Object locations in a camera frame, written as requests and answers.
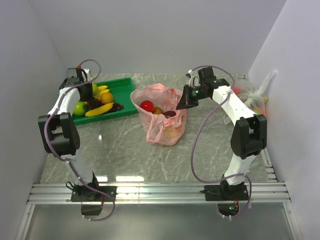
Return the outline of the dark red fake fruit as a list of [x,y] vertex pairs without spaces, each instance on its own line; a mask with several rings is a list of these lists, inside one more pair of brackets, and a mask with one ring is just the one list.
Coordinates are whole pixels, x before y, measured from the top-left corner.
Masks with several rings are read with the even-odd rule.
[[167,119],[172,118],[177,115],[177,113],[173,110],[165,111],[162,113]]

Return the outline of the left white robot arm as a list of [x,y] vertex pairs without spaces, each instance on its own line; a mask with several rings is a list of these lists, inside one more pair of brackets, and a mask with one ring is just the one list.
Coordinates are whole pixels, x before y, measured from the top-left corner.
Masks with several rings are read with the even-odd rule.
[[39,116],[38,126],[45,151],[62,161],[73,176],[74,183],[66,186],[75,197],[95,201],[101,196],[101,189],[94,173],[78,153],[81,141],[72,118],[78,101],[93,99],[93,87],[88,77],[81,66],[69,68],[67,78],[59,87],[58,99],[46,115]]

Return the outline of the brown fake kiwi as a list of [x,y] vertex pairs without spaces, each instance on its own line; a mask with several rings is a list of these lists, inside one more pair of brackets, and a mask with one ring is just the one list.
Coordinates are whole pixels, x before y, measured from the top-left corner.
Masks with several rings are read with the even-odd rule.
[[160,107],[154,107],[153,111],[152,111],[153,114],[155,115],[161,115],[163,114],[163,110],[160,108]]

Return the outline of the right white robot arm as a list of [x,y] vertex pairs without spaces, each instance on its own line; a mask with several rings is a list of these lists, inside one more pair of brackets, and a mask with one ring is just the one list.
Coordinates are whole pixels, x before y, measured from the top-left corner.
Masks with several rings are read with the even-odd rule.
[[249,109],[235,94],[234,83],[214,74],[215,66],[196,67],[197,75],[190,69],[186,74],[189,82],[184,85],[177,110],[197,107],[200,100],[210,98],[222,108],[233,124],[230,147],[231,162],[222,179],[218,181],[218,194],[226,200],[247,191],[244,181],[252,161],[267,146],[267,118]]

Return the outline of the red fake apple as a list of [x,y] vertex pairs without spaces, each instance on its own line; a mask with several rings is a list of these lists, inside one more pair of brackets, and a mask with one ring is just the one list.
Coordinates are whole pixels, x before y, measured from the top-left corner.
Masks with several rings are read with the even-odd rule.
[[150,100],[144,100],[141,102],[139,107],[147,112],[152,113],[154,111],[154,104]]

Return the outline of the pink plastic bag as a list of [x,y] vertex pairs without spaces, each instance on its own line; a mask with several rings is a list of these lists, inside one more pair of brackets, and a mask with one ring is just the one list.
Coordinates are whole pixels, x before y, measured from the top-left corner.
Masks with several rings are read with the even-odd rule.
[[[130,100],[137,109],[143,130],[146,132],[146,142],[149,144],[160,144],[165,146],[175,145],[185,132],[187,122],[187,111],[176,110],[181,99],[182,91],[172,87],[166,87],[161,83],[135,89],[130,94]],[[154,106],[161,108],[164,112],[175,111],[176,116],[166,118],[163,114],[153,114],[140,108],[143,101],[149,100]],[[168,126],[177,128],[181,126],[180,138],[171,138],[165,133]]]

